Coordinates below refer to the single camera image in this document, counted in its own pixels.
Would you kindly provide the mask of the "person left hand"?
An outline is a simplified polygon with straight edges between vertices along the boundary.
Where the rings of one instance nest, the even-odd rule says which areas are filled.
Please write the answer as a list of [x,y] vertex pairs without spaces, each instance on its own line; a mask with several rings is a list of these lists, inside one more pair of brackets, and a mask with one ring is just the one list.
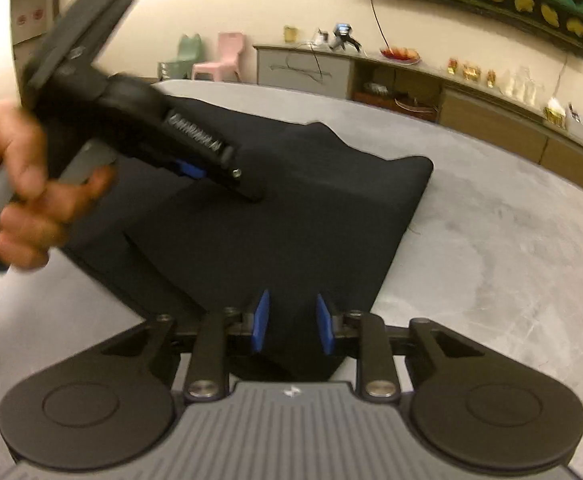
[[0,101],[0,165],[18,200],[0,213],[0,261],[19,270],[46,266],[49,251],[67,244],[72,226],[91,214],[116,184],[116,166],[94,169],[79,185],[47,177],[46,136],[14,102]]

